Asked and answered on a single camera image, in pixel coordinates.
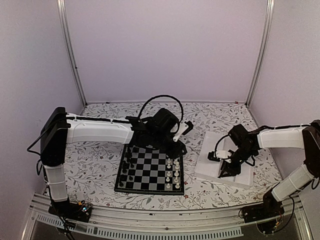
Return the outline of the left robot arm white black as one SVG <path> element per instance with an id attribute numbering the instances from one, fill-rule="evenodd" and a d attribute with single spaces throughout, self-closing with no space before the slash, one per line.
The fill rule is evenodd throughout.
<path id="1" fill-rule="evenodd" d="M 193 129 L 191 121 L 177 118 L 172 112 L 161 108 L 154 116 L 141 118 L 127 116 L 124 119 L 84 117 L 67 113 L 64 107 L 57 107 L 37 139 L 27 147 L 27 152 L 35 144 L 40 144 L 37 153 L 44 167 L 47 185 L 55 209 L 63 216 L 74 213 L 70 202 L 64 175 L 67 144 L 82 142 L 110 142 L 146 149 L 160 150 L 170 159 L 186 154 L 186 146 L 180 141 Z"/>

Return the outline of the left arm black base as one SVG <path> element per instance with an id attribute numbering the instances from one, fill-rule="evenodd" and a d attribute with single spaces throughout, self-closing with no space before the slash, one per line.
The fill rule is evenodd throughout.
<path id="1" fill-rule="evenodd" d="M 84 200 L 73 203 L 66 201 L 52 201 L 48 212 L 61 218 L 88 223 L 91 217 L 93 205 Z"/>

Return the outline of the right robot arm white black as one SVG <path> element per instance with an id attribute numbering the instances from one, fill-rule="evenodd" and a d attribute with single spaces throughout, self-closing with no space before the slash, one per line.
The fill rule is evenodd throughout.
<path id="1" fill-rule="evenodd" d="M 213 160 L 221 163 L 220 178 L 234 177 L 241 173 L 243 163 L 254 159 L 262 150 L 295 150 L 304 152 L 302 164 L 263 196 L 258 213 L 269 218 L 278 210 L 278 205 L 300 192 L 314 179 L 320 177 L 320 121 L 298 125 L 271 127 L 263 125 L 247 130 L 242 124 L 234 126 L 226 135 L 237 147 L 236 150 L 213 151 Z"/>

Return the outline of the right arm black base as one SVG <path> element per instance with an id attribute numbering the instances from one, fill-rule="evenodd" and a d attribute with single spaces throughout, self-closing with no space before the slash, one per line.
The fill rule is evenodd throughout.
<path id="1" fill-rule="evenodd" d="M 238 216 L 245 223 L 256 222 L 260 233 L 271 235 L 278 230 L 284 213 L 282 202 L 266 200 L 263 203 L 242 207 L 238 212 Z"/>

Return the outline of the black and grey chessboard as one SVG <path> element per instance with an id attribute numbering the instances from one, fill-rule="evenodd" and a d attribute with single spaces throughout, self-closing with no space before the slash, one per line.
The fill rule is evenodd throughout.
<path id="1" fill-rule="evenodd" d="M 131 162 L 126 161 L 126 151 L 130 147 L 132 152 Z M 185 194 L 184 185 L 184 166 L 183 157 L 177 158 L 179 160 L 180 167 L 180 183 L 179 190 L 165 190 L 165 170 L 167 155 L 159 149 L 152 148 L 140 148 L 133 145 L 126 144 L 123 147 L 120 164 L 115 179 L 114 191 L 119 193 L 128 194 L 142 194 L 142 195 L 165 195 L 165 196 L 182 196 Z M 123 173 L 124 163 L 129 164 L 127 173 Z M 126 181 L 121 181 L 121 175 L 126 175 Z"/>

